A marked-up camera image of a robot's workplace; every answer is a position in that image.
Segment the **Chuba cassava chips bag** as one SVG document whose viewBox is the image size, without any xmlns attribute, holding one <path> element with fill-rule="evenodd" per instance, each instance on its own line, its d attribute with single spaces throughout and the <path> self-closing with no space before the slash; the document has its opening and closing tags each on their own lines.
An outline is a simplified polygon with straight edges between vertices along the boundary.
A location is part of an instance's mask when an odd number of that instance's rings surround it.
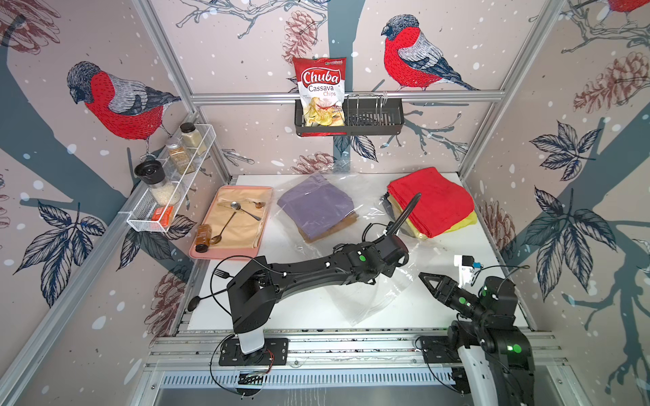
<svg viewBox="0 0 650 406">
<path fill-rule="evenodd" d="M 346 59 L 293 58 L 293 64 L 304 125 L 344 126 Z"/>
</svg>

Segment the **small orange box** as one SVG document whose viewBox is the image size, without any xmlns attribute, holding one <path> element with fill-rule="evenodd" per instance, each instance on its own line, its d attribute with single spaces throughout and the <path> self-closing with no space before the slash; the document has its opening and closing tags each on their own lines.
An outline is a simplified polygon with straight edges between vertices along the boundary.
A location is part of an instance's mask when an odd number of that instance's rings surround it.
<svg viewBox="0 0 650 406">
<path fill-rule="evenodd" d="M 154 210 L 151 221 L 167 228 L 174 217 L 174 206 L 160 206 Z"/>
</svg>

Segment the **yellow green garment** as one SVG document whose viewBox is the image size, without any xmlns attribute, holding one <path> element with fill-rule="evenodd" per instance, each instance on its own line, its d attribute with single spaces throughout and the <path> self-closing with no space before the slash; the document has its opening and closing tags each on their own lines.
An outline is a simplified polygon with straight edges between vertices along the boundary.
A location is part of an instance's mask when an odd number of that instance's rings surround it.
<svg viewBox="0 0 650 406">
<path fill-rule="evenodd" d="M 390 204 L 390 207 L 393 212 L 394 218 L 397 218 L 403 213 L 403 209 L 399 205 L 399 203 L 391 196 L 387 195 L 386 197 L 388 203 Z M 478 217 L 477 213 L 475 211 L 472 211 L 466 218 L 461 220 L 460 222 L 454 224 L 452 227 L 447 229 L 445 233 L 451 233 L 458 231 L 462 228 L 474 225 L 478 223 Z M 424 233 L 421 233 L 413 224 L 410 220 L 406 220 L 405 223 L 401 226 L 401 230 L 404 231 L 407 235 L 410 237 L 416 238 L 418 240 L 429 240 L 429 237 L 426 236 Z"/>
</svg>

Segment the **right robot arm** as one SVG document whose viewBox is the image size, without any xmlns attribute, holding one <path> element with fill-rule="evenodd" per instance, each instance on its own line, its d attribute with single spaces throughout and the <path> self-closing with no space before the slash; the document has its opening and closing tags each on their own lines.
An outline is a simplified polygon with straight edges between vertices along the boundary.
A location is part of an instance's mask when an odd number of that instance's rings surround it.
<svg viewBox="0 0 650 406">
<path fill-rule="evenodd" d="M 439 303 L 457 313 L 445 348 L 467 374 L 475 405 L 533 405 L 535 365 L 527 336 L 515 325 L 516 286 L 487 277 L 477 294 L 451 277 L 422 272 L 419 279 Z"/>
</svg>

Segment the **purple garment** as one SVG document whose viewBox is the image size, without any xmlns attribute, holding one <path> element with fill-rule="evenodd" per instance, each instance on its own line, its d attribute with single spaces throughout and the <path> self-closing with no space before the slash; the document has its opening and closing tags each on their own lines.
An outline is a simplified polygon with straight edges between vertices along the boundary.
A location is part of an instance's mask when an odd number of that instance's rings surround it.
<svg viewBox="0 0 650 406">
<path fill-rule="evenodd" d="M 313 174 L 285 191 L 278 207 L 310 236 L 326 231 L 355 211 L 351 197 L 321 174 Z"/>
</svg>

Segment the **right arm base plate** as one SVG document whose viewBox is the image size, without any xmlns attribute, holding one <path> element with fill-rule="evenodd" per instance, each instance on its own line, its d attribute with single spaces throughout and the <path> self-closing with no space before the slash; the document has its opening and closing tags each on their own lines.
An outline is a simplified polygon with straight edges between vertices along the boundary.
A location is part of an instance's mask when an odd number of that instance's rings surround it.
<svg viewBox="0 0 650 406">
<path fill-rule="evenodd" d="M 423 353 L 427 364 L 460 363 L 460 357 L 447 337 L 421 336 L 416 340 L 416 346 Z"/>
</svg>

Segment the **red garment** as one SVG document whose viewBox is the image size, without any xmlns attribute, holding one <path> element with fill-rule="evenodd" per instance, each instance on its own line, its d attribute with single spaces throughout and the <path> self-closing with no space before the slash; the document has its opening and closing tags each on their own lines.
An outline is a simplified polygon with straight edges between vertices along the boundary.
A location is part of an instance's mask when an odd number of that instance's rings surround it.
<svg viewBox="0 0 650 406">
<path fill-rule="evenodd" d="M 442 235 L 474 210 L 474 201 L 460 185 L 428 167 L 392 181 L 388 193 L 405 209 L 417 194 L 420 201 L 407 220 L 430 239 Z"/>
</svg>

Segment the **metal spoon on tray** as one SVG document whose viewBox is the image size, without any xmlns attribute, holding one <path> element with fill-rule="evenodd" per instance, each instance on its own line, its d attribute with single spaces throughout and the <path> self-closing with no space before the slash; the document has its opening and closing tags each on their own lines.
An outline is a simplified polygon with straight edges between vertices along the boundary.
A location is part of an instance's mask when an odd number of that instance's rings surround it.
<svg viewBox="0 0 650 406">
<path fill-rule="evenodd" d="M 233 209 L 233 210 L 235 210 L 235 211 L 241 211 L 241 212 L 243 212 L 243 213 L 249 215 L 250 217 L 252 217 L 253 219 L 255 219 L 255 220 L 258 221 L 258 222 L 262 221 L 262 218 L 260 218 L 259 216 L 255 215 L 255 214 L 252 214 L 251 212 L 245 210 L 245 209 L 242 207 L 242 205 L 241 205 L 239 202 L 237 202 L 237 201 L 232 201 L 232 202 L 230 203 L 230 208 Z"/>
</svg>

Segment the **black plastic fork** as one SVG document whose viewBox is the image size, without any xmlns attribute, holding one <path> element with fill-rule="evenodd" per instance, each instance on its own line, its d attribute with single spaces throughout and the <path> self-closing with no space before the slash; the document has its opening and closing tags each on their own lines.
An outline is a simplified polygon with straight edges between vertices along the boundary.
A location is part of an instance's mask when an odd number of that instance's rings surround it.
<svg viewBox="0 0 650 406">
<path fill-rule="evenodd" d="M 213 270 L 213 276 L 220 277 L 221 279 L 233 278 L 228 272 L 215 268 Z"/>
</svg>

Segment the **brown folded garment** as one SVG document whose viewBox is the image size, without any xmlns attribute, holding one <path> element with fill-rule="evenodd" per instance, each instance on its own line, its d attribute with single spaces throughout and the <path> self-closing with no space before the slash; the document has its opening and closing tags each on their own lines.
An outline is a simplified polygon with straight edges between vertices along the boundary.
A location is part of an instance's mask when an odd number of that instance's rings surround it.
<svg viewBox="0 0 650 406">
<path fill-rule="evenodd" d="M 339 231 L 342 231 L 343 229 L 350 227 L 357 221 L 357 218 L 358 218 L 358 214 L 355 211 L 353 211 L 348 216 L 346 216 L 343 220 L 333 225 L 333 227 L 317 235 L 310 236 L 302 228 L 298 228 L 298 232 L 306 243 L 311 244 L 318 240 L 323 240 L 334 233 L 338 233 Z"/>
</svg>

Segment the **brown spoon on tray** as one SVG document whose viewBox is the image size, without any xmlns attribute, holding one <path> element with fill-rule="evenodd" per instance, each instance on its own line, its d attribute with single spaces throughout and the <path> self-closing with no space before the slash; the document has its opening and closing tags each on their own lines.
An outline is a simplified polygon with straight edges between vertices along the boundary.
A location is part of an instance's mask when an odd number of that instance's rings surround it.
<svg viewBox="0 0 650 406">
<path fill-rule="evenodd" d="M 220 230 L 220 232 L 216 236 L 211 238 L 211 245 L 217 245 L 217 244 L 220 243 L 220 241 L 223 239 L 223 233 L 224 233 L 225 229 L 230 225 L 230 223 L 233 220 L 233 218 L 235 217 L 235 215 L 236 215 L 236 212 L 233 212 L 231 214 L 230 218 L 228 219 L 228 221 L 225 223 L 225 225 L 223 225 L 223 228 Z"/>
</svg>

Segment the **spice jar rear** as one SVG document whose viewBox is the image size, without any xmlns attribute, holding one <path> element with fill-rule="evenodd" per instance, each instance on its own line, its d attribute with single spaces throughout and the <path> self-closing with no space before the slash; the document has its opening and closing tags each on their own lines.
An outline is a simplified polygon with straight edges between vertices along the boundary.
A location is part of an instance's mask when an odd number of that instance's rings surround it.
<svg viewBox="0 0 650 406">
<path fill-rule="evenodd" d="M 180 127 L 181 138 L 187 148 L 195 150 L 197 155 L 203 155 L 208 149 L 203 142 L 201 132 L 194 123 L 183 123 Z"/>
</svg>

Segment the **black plastic spoon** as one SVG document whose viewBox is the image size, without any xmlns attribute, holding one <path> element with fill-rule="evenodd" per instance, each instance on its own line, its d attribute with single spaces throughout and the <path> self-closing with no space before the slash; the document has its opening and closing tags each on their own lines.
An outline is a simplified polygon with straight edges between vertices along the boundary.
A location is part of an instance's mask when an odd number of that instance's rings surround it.
<svg viewBox="0 0 650 406">
<path fill-rule="evenodd" d="M 217 291 L 217 292 L 215 292 L 213 294 L 210 294 L 208 296 L 204 296 L 204 297 L 195 296 L 195 297 L 193 297 L 192 299 L 190 299 L 190 301 L 189 301 L 189 303 L 187 305 L 187 311 L 188 312 L 193 312 L 199 306 L 201 301 L 204 301 L 206 299 L 216 299 L 216 297 L 218 295 L 223 294 L 224 292 L 225 292 L 225 289 L 222 289 L 222 290 Z"/>
</svg>

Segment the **clear plastic vacuum bag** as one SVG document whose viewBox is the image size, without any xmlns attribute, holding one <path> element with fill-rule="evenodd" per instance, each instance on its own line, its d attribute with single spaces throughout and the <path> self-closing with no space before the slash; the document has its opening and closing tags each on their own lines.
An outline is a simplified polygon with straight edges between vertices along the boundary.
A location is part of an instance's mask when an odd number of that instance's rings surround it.
<svg viewBox="0 0 650 406">
<path fill-rule="evenodd" d="M 406 204 L 389 195 L 394 175 L 298 175 L 274 188 L 274 221 L 296 254 L 286 294 L 324 289 L 351 326 L 391 305 L 437 246 L 401 220 Z"/>
</svg>

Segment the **amber bottle on tray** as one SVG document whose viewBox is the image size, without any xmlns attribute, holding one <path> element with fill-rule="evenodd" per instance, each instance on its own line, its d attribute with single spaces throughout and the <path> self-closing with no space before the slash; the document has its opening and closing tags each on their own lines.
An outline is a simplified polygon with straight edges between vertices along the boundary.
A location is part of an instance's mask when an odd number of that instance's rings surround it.
<svg viewBox="0 0 650 406">
<path fill-rule="evenodd" d="M 197 229 L 195 240 L 195 251 L 197 253 L 205 253 L 208 251 L 211 245 L 212 234 L 213 229 L 210 224 L 202 224 Z"/>
</svg>

